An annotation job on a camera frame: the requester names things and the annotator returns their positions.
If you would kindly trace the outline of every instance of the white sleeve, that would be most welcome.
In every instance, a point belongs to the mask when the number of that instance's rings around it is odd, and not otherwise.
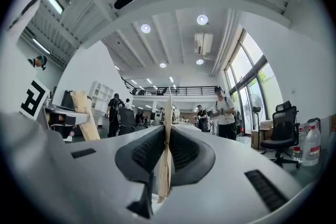
[[[226,98],[227,104],[229,106],[229,109],[233,109],[235,107],[235,105],[233,104],[233,101],[230,97]]]

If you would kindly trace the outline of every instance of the cardboard box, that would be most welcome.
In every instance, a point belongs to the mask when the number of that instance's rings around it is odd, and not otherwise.
[[[265,140],[271,139],[272,132],[273,132],[273,126],[269,129],[264,129],[265,131]],[[251,147],[255,150],[258,149],[258,144],[260,144],[261,141],[264,140],[264,134],[263,131],[260,129],[260,136],[258,141],[258,131],[251,131]]]
[[[262,121],[260,123],[260,129],[271,129],[273,126],[273,120]]]

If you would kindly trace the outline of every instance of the wooden board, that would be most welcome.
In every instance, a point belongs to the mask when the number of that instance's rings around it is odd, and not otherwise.
[[[170,140],[170,131],[172,126],[172,117],[173,117],[173,98],[172,92],[169,88],[169,98],[166,102],[165,108],[165,118],[164,118],[164,125],[165,125],[165,149],[160,159],[160,167],[159,167],[159,184],[158,184],[158,195],[159,201],[158,204],[163,202],[164,199],[168,196],[169,188],[170,188],[170,180],[171,180],[171,162],[172,162],[172,154],[169,150],[169,140]]]
[[[90,115],[88,122],[79,125],[85,141],[100,140],[100,136],[98,134],[96,124],[94,123],[95,121],[91,111],[92,101],[88,99],[87,93],[74,91],[71,92],[71,97],[77,112],[88,113]]]

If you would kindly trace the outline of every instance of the office chair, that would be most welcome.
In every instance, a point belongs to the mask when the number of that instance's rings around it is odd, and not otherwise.
[[[136,124],[134,113],[130,109],[120,108],[119,114],[121,119],[119,136],[148,128],[146,125]]]
[[[280,167],[282,167],[283,163],[292,163],[296,164],[296,168],[299,168],[300,163],[298,161],[281,157],[281,153],[290,156],[285,149],[299,143],[300,123],[295,123],[297,114],[296,106],[289,105],[287,104],[286,108],[283,110],[280,110],[277,107],[277,112],[273,114],[274,129],[271,139],[261,141],[260,145],[268,150],[276,150],[275,158],[271,159],[271,161]]]

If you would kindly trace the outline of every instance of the plastic bottle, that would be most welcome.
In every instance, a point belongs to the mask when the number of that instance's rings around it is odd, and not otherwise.
[[[304,132],[303,128],[299,128],[299,144],[293,147],[293,156],[292,158],[295,161],[302,162],[302,154],[303,154],[303,146],[306,140],[306,133]]]
[[[303,146],[303,166],[314,166],[319,162],[321,150],[321,134],[315,125],[309,131]]]

